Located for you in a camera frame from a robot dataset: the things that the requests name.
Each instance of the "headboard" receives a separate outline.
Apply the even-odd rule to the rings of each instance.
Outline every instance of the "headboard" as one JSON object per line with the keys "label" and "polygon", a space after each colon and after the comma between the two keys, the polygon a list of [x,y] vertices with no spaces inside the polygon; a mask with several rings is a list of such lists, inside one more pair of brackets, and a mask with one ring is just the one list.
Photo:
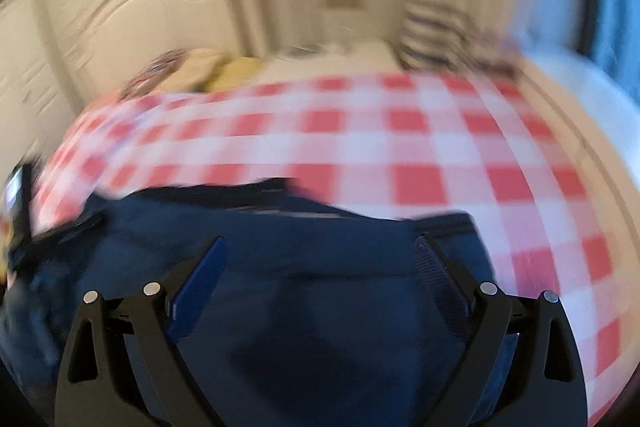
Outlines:
{"label": "headboard", "polygon": [[262,0],[98,0],[72,33],[67,57],[85,102],[119,89],[172,49],[270,52]]}

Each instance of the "clothing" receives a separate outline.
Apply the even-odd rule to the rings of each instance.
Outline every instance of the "clothing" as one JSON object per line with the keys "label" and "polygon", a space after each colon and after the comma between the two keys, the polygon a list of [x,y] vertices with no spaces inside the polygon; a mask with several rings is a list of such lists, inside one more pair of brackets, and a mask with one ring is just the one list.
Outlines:
{"label": "clothing", "polygon": [[[238,203],[245,209],[228,209]],[[178,349],[225,422],[409,425],[433,406],[465,347],[416,269],[415,239],[428,232],[478,280],[492,279],[466,214],[372,219],[298,198],[281,180],[149,189],[120,201],[94,194],[84,214],[96,212],[102,227],[55,247],[33,280],[7,293],[0,355],[23,388],[55,382],[85,292],[136,293],[220,234],[227,268]],[[142,396],[162,417],[129,340]],[[495,406],[512,354],[513,343],[503,346],[476,419]]]}

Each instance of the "gingham fabric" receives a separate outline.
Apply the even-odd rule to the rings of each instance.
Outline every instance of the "gingham fabric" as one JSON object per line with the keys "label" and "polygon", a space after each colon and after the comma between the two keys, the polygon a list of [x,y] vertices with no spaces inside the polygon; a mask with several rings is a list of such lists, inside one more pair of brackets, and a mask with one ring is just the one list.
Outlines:
{"label": "gingham fabric", "polygon": [[623,356],[625,307],[578,174],[518,91],[487,78],[318,78],[97,107],[44,169],[36,222],[75,216],[94,190],[270,176],[367,216],[471,213],[505,292],[560,294],[591,422],[638,363]]}

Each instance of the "metal pin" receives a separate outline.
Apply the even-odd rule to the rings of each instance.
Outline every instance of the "metal pin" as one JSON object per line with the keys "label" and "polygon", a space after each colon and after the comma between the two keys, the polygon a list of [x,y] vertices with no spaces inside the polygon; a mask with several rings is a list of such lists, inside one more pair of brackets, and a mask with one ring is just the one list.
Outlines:
{"label": "metal pin", "polygon": [[92,302],[97,301],[97,299],[98,299],[98,292],[95,290],[91,290],[90,292],[85,293],[84,297],[82,297],[82,300],[86,304],[91,304]]}
{"label": "metal pin", "polygon": [[498,293],[498,286],[492,282],[483,282],[480,285],[480,291],[486,295],[495,295]]}
{"label": "metal pin", "polygon": [[143,289],[143,292],[145,293],[145,295],[149,295],[149,296],[155,295],[159,291],[160,291],[160,285],[157,282],[147,283]]}
{"label": "metal pin", "polygon": [[558,302],[558,294],[551,290],[546,290],[543,294],[545,299],[549,302],[556,303]]}

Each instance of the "electrical outlet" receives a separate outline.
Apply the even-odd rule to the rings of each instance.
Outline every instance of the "electrical outlet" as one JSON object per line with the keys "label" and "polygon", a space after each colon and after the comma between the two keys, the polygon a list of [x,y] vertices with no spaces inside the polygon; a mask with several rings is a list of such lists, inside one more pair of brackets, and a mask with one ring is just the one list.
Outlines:
{"label": "electrical outlet", "polygon": [[325,10],[362,10],[364,0],[322,0]]}

